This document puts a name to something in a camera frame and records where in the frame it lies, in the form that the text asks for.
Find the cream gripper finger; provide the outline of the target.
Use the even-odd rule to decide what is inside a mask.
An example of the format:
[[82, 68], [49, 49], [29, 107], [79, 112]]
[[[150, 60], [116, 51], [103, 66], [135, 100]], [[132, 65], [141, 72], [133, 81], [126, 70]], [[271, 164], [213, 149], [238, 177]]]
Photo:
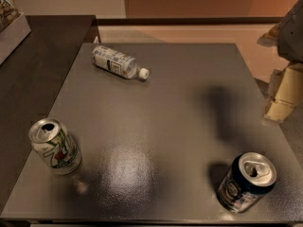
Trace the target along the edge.
[[258, 38], [258, 44], [263, 46], [276, 46], [280, 27], [281, 23], [277, 23], [271, 27], [266, 33]]
[[303, 100], [303, 64], [290, 62], [282, 71], [274, 70], [268, 87], [264, 117], [283, 122]]

